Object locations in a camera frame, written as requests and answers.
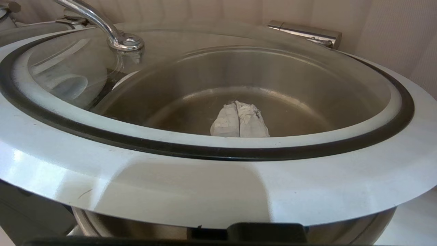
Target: white wall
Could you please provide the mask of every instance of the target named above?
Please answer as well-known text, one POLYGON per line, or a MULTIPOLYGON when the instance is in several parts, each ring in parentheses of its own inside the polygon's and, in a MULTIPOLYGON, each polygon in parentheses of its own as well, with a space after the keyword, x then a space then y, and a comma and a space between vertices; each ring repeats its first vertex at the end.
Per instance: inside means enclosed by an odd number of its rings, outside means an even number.
MULTIPOLYGON (((15 0, 18 21, 50 21, 63 7, 51 0, 15 0)), ((113 22, 270 20, 343 32, 340 50, 413 79, 437 98, 436 0, 86 0, 113 22)))

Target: metal hinge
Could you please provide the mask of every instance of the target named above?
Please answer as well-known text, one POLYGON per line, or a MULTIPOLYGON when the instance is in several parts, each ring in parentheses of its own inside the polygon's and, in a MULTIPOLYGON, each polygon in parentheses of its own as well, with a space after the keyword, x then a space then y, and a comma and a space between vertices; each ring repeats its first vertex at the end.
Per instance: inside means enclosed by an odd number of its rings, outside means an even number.
POLYGON ((342 36, 341 32, 281 21, 270 21, 267 27, 296 35, 332 49, 338 49, 342 36))

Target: white rim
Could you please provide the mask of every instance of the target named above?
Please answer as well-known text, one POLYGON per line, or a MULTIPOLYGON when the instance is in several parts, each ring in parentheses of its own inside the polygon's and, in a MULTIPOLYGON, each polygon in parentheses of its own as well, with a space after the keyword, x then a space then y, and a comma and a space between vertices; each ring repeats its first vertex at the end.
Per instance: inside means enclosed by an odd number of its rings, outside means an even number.
POLYGON ((17 59, 16 66, 14 67, 14 76, 17 87, 34 103, 60 116, 91 127, 127 136, 167 143, 219 148, 278 148, 323 144, 356 137, 375 130, 393 119, 401 107, 401 96, 399 92, 391 83, 387 83, 390 90, 390 101, 379 114, 361 123, 338 130, 301 136, 259 138, 256 141, 253 141, 253 138, 212 137, 171 132, 129 124, 100 116, 77 108, 53 96, 40 87, 29 73, 28 60, 33 51, 34 48, 29 49, 29 51, 17 59))

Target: white cloth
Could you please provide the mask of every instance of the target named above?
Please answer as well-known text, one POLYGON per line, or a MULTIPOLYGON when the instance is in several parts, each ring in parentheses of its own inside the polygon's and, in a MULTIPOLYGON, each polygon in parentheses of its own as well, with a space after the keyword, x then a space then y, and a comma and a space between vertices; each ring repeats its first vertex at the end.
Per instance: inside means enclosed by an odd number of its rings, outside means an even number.
POLYGON ((261 111, 253 104, 234 101, 224 105, 211 126, 211 136, 269 137, 261 111))

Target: black rubber gasket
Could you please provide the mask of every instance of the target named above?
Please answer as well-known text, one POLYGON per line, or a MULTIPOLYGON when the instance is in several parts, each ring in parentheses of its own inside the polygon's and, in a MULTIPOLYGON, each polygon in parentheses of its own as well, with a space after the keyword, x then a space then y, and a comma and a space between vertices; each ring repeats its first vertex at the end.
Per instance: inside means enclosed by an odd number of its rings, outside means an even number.
POLYGON ((386 77, 396 87, 402 98, 401 109, 390 122, 363 135, 330 143, 281 148, 218 148, 173 144, 126 136, 87 126, 50 112, 26 98, 15 86, 11 74, 15 60, 31 47, 61 35, 63 34, 31 42, 5 57, 0 63, 0 92, 15 107, 36 120, 79 137, 125 149, 157 155, 221 161, 283 161, 316 158, 350 152, 384 141, 402 131, 414 115, 413 98, 405 87, 388 73, 357 59, 386 77))

